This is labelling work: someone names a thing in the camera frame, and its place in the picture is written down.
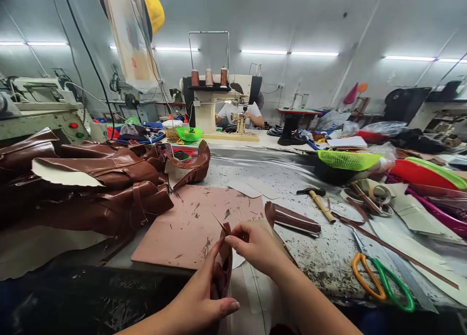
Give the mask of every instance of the hand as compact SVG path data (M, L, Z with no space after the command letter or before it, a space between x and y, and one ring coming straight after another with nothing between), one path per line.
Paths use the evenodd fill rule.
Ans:
M240 309L234 298L211 300L211 280L220 268L215 259L224 240L219 240L211 249L204 265L191 277L177 297L167 306L167 311L174 317L177 331L174 334L192 334L207 328Z
M280 269L287 268L289 264L293 266L261 222L239 223L232 230L232 235L225 238L225 242L273 280Z

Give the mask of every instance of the ceiling light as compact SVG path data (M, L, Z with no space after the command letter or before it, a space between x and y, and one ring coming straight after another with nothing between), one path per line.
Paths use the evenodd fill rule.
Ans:
M291 52L292 55L306 56L337 56L339 53L320 53L320 52Z
M439 62L453 62L456 63L459 59L439 59ZM460 63L467 63L467 60L461 60Z
M156 50L160 51L190 51L190 48L169 48L169 47L156 47ZM199 51L198 48L191 48L191 51Z
M385 56L389 60L406 60L406 61L435 61L435 57L418 57L418 56Z
M0 42L0 45L25 45L24 42Z
M68 46L68 43L64 42L26 42L26 44L32 46Z
M286 51L278 50L240 50L242 53L247 54L273 54L273 55L287 55Z

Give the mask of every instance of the gray table surface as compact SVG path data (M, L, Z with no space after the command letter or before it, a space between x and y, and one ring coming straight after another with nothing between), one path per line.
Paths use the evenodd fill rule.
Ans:
M241 177L254 177L270 185L282 196L272 200L273 202L310 217L321 224L322 232L316 239L278 225L274 227L310 280L334 302L374 304L352 272L351 260L357 247L351 229L341 222L331 225L322 212L316 209L316 205L308 195L294 195L296 190L308 186L325 188L334 211L350 219L361 220L359 213L349 204L343 202L339 195L341 188L323 183L312 173L313 167L309 165L309 155L298 155L276 149L253 149L248 146L233 149L232 147L215 145L211 146L210 149L212 159L208 175L201 183L202 185L227 187L229 180ZM384 223L391 228L412 235L398 216L375 217L375 220L384 220ZM368 224L364 227L371 231ZM147 229L148 227L141 229L135 240L112 258L106 267L142 271L163 271L167 268L130 260L131 254ZM372 255L379 258L383 264L401 277L382 246L366 237L362 236L361 238ZM467 276L467 263L462 258L464 247L434 242L421 236L416 236L415 239L445 256L446 261L454 270ZM96 265L104 255L102 247L97 245L84 251L70 251L59 256L55 262ZM465 309L465 306L436 288L411 265L407 264L407 266L436 307ZM180 270L180 273L187 273L187 271Z

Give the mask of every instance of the black container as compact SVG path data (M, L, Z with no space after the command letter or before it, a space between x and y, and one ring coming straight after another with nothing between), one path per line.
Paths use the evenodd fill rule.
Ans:
M347 184L359 173L358 171L351 171L348 169L333 168L325 164L319 158L317 161L314 161L314 164L315 175L323 182L336 186Z

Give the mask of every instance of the wooden hammer handle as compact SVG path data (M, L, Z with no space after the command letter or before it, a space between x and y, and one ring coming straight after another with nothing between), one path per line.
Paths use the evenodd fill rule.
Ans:
M316 204L320 207L321 211L324 213L326 216L327 220L330 223L334 223L336 219L334 216L331 214L331 211L329 211L329 208L327 208L324 203L322 202L321 198L316 195L316 193L313 190L310 190L309 192L310 196L313 198L313 200L316 202Z

